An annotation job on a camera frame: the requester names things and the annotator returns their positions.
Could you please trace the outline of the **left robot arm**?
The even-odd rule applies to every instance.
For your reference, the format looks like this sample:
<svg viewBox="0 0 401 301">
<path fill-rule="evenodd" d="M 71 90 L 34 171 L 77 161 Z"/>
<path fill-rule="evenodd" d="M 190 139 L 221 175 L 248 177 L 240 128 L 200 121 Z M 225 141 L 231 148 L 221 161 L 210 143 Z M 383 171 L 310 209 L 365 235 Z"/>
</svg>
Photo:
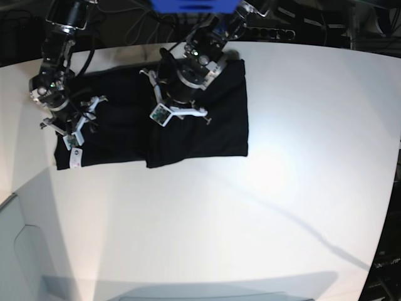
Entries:
<svg viewBox="0 0 401 301">
<path fill-rule="evenodd" d="M 252 14 L 266 17 L 274 1 L 240 1 L 231 14 L 214 13 L 201 21 L 184 38 L 182 60 L 176 60 L 172 49 L 160 49 L 160 63 L 166 75 L 155 74 L 154 93 L 157 103 L 172 100 L 187 104 L 196 91 L 205 91 L 227 66 L 226 44 L 240 38 Z"/>
</svg>

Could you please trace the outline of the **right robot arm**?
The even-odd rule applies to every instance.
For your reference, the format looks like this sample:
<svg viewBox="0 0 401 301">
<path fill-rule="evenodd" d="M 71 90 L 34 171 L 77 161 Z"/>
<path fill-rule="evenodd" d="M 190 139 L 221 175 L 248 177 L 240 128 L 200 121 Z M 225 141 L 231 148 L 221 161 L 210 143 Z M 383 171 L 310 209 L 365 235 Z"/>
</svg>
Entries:
<svg viewBox="0 0 401 301">
<path fill-rule="evenodd" d="M 39 72 L 29 80 L 31 99 L 47 108 L 53 118 L 75 124 L 83 112 L 71 102 L 68 82 L 75 77 L 71 57 L 79 31 L 86 29 L 97 1 L 52 1 L 46 21 L 52 25 L 41 47 Z"/>
</svg>

